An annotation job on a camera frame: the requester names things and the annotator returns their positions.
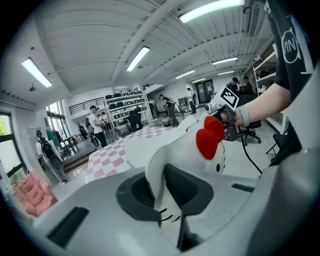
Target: white wristband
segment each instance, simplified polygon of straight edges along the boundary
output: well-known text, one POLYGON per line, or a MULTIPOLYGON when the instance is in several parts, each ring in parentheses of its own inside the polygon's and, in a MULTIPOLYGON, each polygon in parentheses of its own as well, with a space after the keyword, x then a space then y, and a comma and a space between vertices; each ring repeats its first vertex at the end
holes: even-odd
POLYGON ((250 124, 250 121, 249 121, 249 113, 246 110, 246 107, 245 106, 240 106, 237 109, 239 110, 239 113, 242 116, 243 127, 248 126, 250 124))

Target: person's arm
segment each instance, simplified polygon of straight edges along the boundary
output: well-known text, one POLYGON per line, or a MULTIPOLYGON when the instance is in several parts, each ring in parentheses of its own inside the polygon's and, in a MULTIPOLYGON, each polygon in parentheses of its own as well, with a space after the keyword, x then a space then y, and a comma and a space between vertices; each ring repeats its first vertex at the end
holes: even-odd
MULTIPOLYGON (((245 104, 249 121, 253 123, 271 117, 286 109, 291 103, 290 91, 274 83, 261 96, 245 104)), ((228 122, 226 113, 221 113, 222 121, 228 122)), ((236 126, 242 126, 241 114, 236 111, 236 126)))
MULTIPOLYGON (((277 64, 274 84, 270 86, 262 95, 255 100, 245 104, 249 115, 249 122, 255 122, 271 117, 286 109, 291 103, 290 85, 286 69, 286 63, 283 57, 281 37, 279 36, 275 20, 271 13, 267 14, 270 22, 271 31, 277 48, 277 64)), ((226 113, 221 113, 222 122, 228 123, 226 113)), ((241 114, 236 111, 236 126, 243 125, 241 114)))

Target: printed logo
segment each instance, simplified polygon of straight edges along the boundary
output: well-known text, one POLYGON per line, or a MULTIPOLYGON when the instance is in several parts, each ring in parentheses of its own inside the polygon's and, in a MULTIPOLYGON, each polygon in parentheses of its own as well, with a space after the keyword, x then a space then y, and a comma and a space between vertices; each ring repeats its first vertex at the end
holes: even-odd
POLYGON ((296 37, 293 33, 292 27, 284 32, 281 38, 282 53, 285 62, 291 64, 297 59, 301 60, 301 55, 298 47, 296 37))

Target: window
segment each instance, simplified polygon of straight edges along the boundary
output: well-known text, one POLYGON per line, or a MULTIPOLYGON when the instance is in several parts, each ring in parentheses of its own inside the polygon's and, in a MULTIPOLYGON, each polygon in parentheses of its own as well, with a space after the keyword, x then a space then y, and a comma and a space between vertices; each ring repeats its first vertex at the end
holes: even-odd
POLYGON ((21 158, 12 129, 11 116, 0 113, 0 160, 12 185, 26 176, 26 166, 21 158))

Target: air vent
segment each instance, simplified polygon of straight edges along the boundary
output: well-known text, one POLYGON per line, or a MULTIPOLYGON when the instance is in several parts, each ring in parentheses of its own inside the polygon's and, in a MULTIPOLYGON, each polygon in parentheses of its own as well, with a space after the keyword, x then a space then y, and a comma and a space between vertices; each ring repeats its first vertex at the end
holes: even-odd
POLYGON ((260 19, 261 8, 259 6, 253 5, 251 12, 251 23, 249 28, 249 37, 253 38, 256 35, 259 19, 260 19))

